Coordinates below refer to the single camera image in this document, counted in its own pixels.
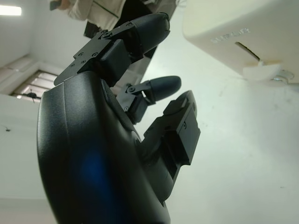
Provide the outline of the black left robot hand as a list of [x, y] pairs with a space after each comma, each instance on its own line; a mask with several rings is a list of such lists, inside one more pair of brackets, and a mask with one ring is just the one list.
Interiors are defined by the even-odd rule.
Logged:
[[168, 224], [166, 199], [199, 140], [192, 91], [171, 101], [141, 139], [148, 106], [176, 93], [177, 76], [111, 88], [170, 32], [154, 13], [98, 32], [40, 102], [37, 155], [43, 187], [60, 224]]

